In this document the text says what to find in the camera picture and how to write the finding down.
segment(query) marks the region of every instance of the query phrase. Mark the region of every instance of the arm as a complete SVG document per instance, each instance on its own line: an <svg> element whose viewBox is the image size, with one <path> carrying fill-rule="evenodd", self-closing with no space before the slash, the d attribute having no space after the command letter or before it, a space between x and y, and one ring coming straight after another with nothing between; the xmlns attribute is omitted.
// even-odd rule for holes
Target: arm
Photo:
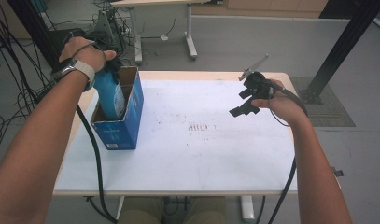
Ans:
<svg viewBox="0 0 380 224"><path fill-rule="evenodd" d="M265 100L252 104L268 107ZM301 223L351 223L344 196L309 118L280 92L270 107L289 124L294 136Z"/></svg>
<svg viewBox="0 0 380 224"><path fill-rule="evenodd" d="M88 44L72 38L60 61ZM106 51L111 60L115 52ZM102 69L102 52L87 47L76 58L95 71ZM45 96L23 124L0 164L0 223L43 223L67 146L77 103L88 78L67 74Z"/></svg>

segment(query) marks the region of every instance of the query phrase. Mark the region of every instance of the bottle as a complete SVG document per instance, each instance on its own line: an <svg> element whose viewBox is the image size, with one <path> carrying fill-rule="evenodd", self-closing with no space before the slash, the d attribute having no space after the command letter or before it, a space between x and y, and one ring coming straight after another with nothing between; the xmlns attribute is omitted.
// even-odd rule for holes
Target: bottle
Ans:
<svg viewBox="0 0 380 224"><path fill-rule="evenodd" d="M125 112L125 98L120 83L110 71L101 70L94 78L93 87L99 93L100 105L107 120L121 120Z"/></svg>

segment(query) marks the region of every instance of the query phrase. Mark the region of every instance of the person's left arm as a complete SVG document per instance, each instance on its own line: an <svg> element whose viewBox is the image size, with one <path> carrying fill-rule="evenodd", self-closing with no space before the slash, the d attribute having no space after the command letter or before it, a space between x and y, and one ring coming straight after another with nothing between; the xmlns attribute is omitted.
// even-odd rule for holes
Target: person's left arm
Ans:
<svg viewBox="0 0 380 224"><path fill-rule="evenodd" d="M72 38L60 58L71 57L83 38ZM115 52L106 51L111 60ZM76 58L102 69L100 50L87 47ZM63 77L23 124L0 164L0 223L43 223L67 146L77 103L88 77L75 70Z"/></svg>

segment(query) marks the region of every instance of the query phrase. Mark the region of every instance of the hand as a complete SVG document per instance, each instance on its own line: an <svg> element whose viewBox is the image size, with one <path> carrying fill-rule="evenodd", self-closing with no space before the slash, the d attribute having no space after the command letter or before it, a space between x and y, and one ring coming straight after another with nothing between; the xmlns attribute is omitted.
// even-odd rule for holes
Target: hand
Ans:
<svg viewBox="0 0 380 224"><path fill-rule="evenodd" d="M281 81L273 79L271 81L283 87ZM270 101L268 104L268 100L257 99L251 101L251 104L259 108L270 108L279 118L285 120L290 126L296 121L307 119L303 110L280 91L277 91L274 98Z"/></svg>
<svg viewBox="0 0 380 224"><path fill-rule="evenodd" d="M73 57L78 49L89 44L90 42L83 37L70 38L70 40L64 45L62 54L59 57L59 62L63 61L64 59ZM76 54L76 58L90 65L95 72L98 72L105 65L105 56L103 56L103 53L106 56L107 61L114 59L117 55L117 53L113 50L106 50L102 52L93 46L88 46L85 49L80 50Z"/></svg>

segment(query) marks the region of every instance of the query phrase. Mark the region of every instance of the white table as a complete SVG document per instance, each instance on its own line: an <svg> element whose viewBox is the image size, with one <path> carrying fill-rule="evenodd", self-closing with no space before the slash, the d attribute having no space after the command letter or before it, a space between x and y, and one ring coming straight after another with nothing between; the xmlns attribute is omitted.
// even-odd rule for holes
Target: white table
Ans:
<svg viewBox="0 0 380 224"><path fill-rule="evenodd" d="M191 35L191 14L192 7L191 4L194 3L204 3L210 0L123 0L118 2L112 2L111 6L113 7L126 7L129 10L132 22L132 30L134 34L134 59L137 64L143 62L142 49L141 49L141 37L137 32L136 27L136 16L134 13L134 7L141 6L160 6L160 5L176 5L176 4L186 4L187 5L187 32L185 32L185 37L187 40L187 45L190 50L190 56L192 59L198 57L196 52L195 45L193 44L192 35Z"/></svg>
<svg viewBox="0 0 380 224"><path fill-rule="evenodd" d="M244 102L241 74L141 71L145 102L137 149L108 151L96 137L106 195L280 194L294 157L291 135L269 110L231 116L228 111ZM293 90L287 75L264 75ZM89 118L97 94L84 97L91 99ZM89 136L82 125L76 129L55 195L98 194ZM296 190L293 181L289 192Z"/></svg>

